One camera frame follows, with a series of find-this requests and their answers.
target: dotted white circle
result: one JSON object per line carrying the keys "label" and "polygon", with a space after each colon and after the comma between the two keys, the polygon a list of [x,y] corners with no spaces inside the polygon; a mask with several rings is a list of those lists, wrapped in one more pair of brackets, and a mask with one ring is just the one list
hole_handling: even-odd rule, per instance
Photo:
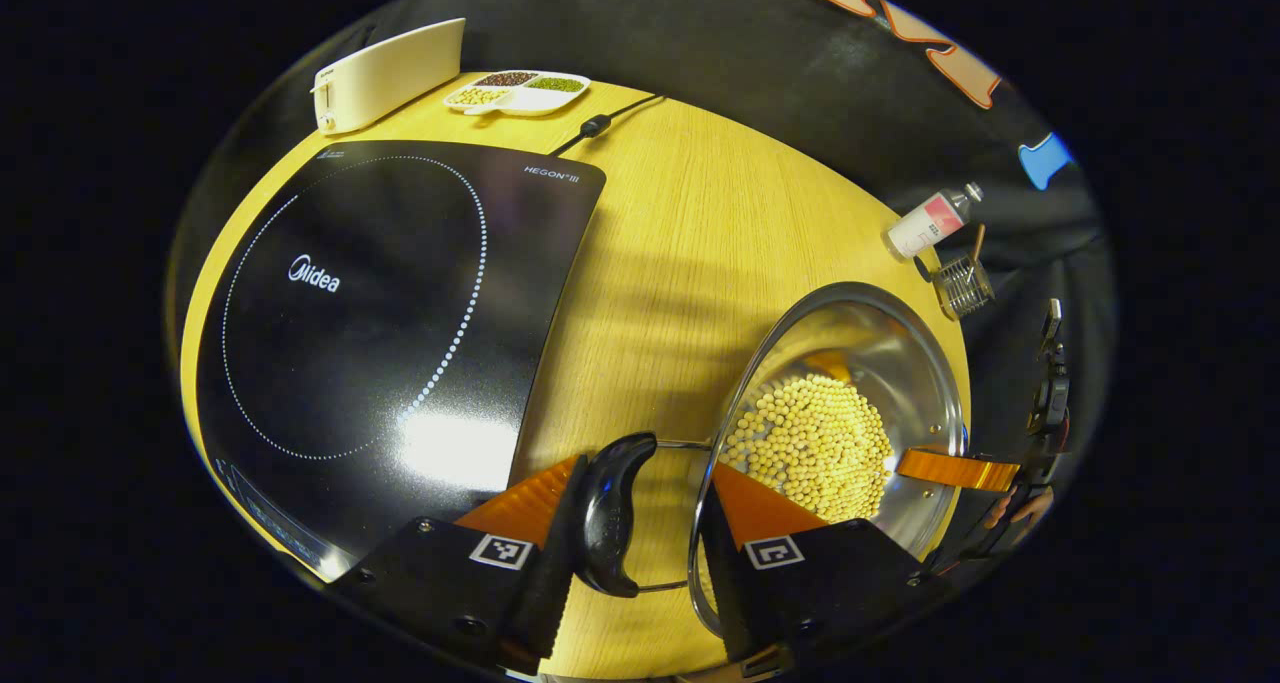
{"label": "dotted white circle", "polygon": [[431,390],[435,388],[435,382],[440,381],[440,376],[444,373],[444,367],[448,367],[449,359],[453,358],[453,352],[457,350],[457,345],[461,344],[462,336],[466,335],[466,327],[467,327],[466,322],[467,320],[471,320],[471,313],[472,311],[475,311],[476,299],[479,299],[480,297],[480,281],[481,279],[484,279],[485,256],[488,253],[488,237],[485,235],[486,224],[484,217],[484,206],[480,205],[480,196],[476,194],[475,188],[471,187],[471,182],[467,182],[466,177],[462,177],[462,173],[457,173],[456,169],[453,169],[451,165],[439,162],[439,160],[434,159],[422,159],[422,156],[419,155],[385,155],[381,156],[380,159],[364,160],[364,162],[356,162],[352,165],[347,165],[347,168],[339,168],[338,171],[329,173],[328,177],[320,178],[319,182],[312,182],[311,185],[302,188],[302,191],[298,191],[297,194],[293,194],[291,200],[285,201],[279,210],[271,214],[271,216],[268,219],[265,224],[262,224],[259,232],[255,233],[253,239],[250,242],[247,249],[244,249],[244,253],[241,256],[239,262],[236,265],[236,272],[232,274],[230,285],[227,288],[227,303],[223,306],[221,345],[223,345],[223,372],[227,373],[227,386],[230,389],[232,400],[236,402],[236,408],[241,411],[244,422],[250,425],[250,427],[253,430],[253,432],[257,434],[257,436],[260,436],[264,441],[270,443],[270,445],[274,446],[275,450],[284,451],[284,454],[293,455],[294,458],[301,458],[306,460],[334,460],[338,458],[344,458],[347,455],[356,454],[356,451],[365,450],[366,446],[369,446],[369,443],[361,443],[360,446],[356,446],[355,449],[351,449],[348,451],[338,451],[338,454],[307,455],[307,454],[301,454],[301,451],[292,451],[287,449],[287,446],[283,446],[279,443],[273,441],[268,436],[268,434],[262,432],[261,428],[257,427],[256,423],[253,423],[253,420],[248,417],[247,411],[244,411],[243,404],[241,404],[239,395],[237,395],[236,393],[236,382],[232,381],[232,368],[227,358],[227,317],[230,311],[232,292],[236,290],[237,278],[239,278],[241,269],[244,265],[244,260],[248,258],[250,251],[252,251],[253,246],[257,244],[257,238],[260,238],[262,233],[265,233],[266,229],[271,226],[271,223],[275,221],[275,217],[278,217],[279,214],[284,212],[284,208],[288,208],[289,205],[293,205],[293,201],[298,200],[298,196],[302,196],[305,194],[305,192],[311,191],[311,188],[314,188],[315,185],[320,185],[320,183],[329,180],[329,178],[337,177],[338,173],[351,171],[352,168],[360,168],[360,165],[367,165],[370,162],[379,162],[379,160],[397,160],[397,159],[422,160],[422,162],[434,162],[435,165],[439,165],[439,168],[444,168],[445,171],[453,173],[454,177],[457,177],[458,180],[462,182],[462,185],[467,187],[467,192],[470,192],[471,194],[471,201],[475,201],[476,205],[476,215],[479,215],[480,217],[480,263],[479,267],[476,267],[476,281],[475,281],[475,288],[472,288],[471,290],[471,301],[467,301],[467,313],[465,315],[462,324],[458,326],[457,333],[454,333],[453,335],[453,345],[449,347],[449,352],[447,352],[444,359],[440,359],[440,365],[439,367],[435,368],[434,376],[431,376],[430,381],[426,382],[426,386],[422,388],[422,391],[417,393],[416,398],[408,402],[408,404],[404,405],[404,408],[396,414],[397,422],[401,422],[403,418],[407,417],[407,414],[417,409],[422,404],[422,402],[426,400],[426,396],[430,395]]}

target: black background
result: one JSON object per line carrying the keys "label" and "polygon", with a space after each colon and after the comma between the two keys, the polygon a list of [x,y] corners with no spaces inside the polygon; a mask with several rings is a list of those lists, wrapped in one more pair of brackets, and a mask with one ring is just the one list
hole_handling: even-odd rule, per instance
{"label": "black background", "polygon": [[[13,0],[12,677],[465,679],[269,560],[198,466],[164,363],[164,262],[201,162],[278,73],[385,1]],[[1249,137],[1274,90],[1274,38],[1247,32],[1263,0],[893,1],[1074,142],[1116,240],[1123,338],[1069,505],[826,679],[1261,679],[1274,506],[1248,480],[1270,449],[1251,396],[1275,285],[1248,281],[1265,235],[1230,226],[1275,219]]]}

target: pink label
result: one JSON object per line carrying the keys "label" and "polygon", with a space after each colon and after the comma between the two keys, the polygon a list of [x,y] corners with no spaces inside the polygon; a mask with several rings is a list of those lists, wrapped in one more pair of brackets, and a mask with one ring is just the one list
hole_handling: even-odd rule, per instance
{"label": "pink label", "polygon": [[952,212],[951,205],[941,194],[933,196],[929,203],[924,203],[925,214],[929,214],[931,221],[937,226],[943,237],[950,237],[951,233],[959,232],[963,223]]}

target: white divided dish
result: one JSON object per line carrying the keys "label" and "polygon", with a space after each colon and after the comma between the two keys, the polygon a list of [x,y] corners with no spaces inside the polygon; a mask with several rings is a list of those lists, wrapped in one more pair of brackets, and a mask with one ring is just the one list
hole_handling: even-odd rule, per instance
{"label": "white divided dish", "polygon": [[[476,81],[484,81],[489,75],[497,75],[500,73],[531,73],[534,77],[530,78],[530,81],[520,83],[518,86],[476,86],[472,82],[445,96],[444,105],[452,107],[453,110],[461,110],[462,113],[484,105],[485,107],[493,106],[494,110],[500,110],[500,113],[506,113],[508,115],[545,115],[566,104],[570,104],[570,101],[582,95],[582,92],[591,84],[590,78],[570,73],[553,72],[494,72],[480,75]],[[534,87],[530,87],[531,83],[543,81],[543,78],[567,78],[567,81],[577,81],[579,83],[582,83],[582,87],[576,91],[535,90]],[[457,104],[458,96],[468,90],[507,90],[508,92],[502,96],[502,98],[488,101],[488,104]]]}

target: wire basket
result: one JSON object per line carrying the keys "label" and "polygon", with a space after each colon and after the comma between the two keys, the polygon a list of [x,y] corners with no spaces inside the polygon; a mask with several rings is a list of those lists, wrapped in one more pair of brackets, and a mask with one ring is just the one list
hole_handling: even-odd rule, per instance
{"label": "wire basket", "polygon": [[964,318],[996,297],[996,292],[991,290],[987,270],[979,260],[968,255],[938,269],[933,274],[933,288],[938,292],[942,313],[951,320]]}

